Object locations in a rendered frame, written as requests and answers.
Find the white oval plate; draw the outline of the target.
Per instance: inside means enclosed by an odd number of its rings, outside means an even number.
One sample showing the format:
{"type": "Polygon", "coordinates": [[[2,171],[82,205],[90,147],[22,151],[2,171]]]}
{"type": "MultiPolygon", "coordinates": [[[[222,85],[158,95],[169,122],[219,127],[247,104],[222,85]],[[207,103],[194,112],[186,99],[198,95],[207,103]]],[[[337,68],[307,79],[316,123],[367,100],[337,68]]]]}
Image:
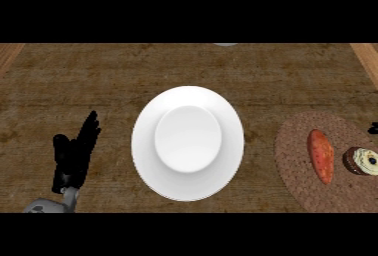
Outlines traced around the white oval plate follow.
{"type": "Polygon", "coordinates": [[[176,201],[210,197],[237,174],[244,144],[241,119],[220,94],[200,86],[166,90],[132,133],[133,163],[148,187],[176,201]]]}

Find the brown woven round placemat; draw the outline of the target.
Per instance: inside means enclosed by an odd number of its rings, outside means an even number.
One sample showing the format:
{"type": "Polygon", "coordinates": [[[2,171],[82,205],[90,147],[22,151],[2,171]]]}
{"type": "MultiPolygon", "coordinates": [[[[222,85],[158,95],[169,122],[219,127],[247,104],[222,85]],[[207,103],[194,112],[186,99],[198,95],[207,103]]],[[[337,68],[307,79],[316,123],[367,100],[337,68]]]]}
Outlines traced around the brown woven round placemat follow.
{"type": "Polygon", "coordinates": [[[353,174],[343,163],[350,147],[378,153],[368,134],[341,117],[307,111],[288,118],[275,138],[275,162],[290,193],[309,212],[378,213],[378,176],[353,174]],[[334,147],[334,177],[328,185],[318,178],[307,151],[310,131],[319,129],[334,147]]]}

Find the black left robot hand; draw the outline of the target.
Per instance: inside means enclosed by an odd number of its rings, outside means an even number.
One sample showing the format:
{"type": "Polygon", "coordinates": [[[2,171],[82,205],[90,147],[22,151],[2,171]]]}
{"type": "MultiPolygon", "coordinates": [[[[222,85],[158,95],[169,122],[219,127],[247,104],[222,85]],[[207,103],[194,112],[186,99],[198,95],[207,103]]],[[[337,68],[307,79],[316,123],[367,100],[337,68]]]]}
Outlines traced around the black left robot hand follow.
{"type": "Polygon", "coordinates": [[[92,111],[83,123],[79,136],[68,139],[64,134],[53,136],[55,176],[52,192],[62,194],[70,187],[80,189],[87,176],[92,152],[101,134],[98,113],[92,111]]]}

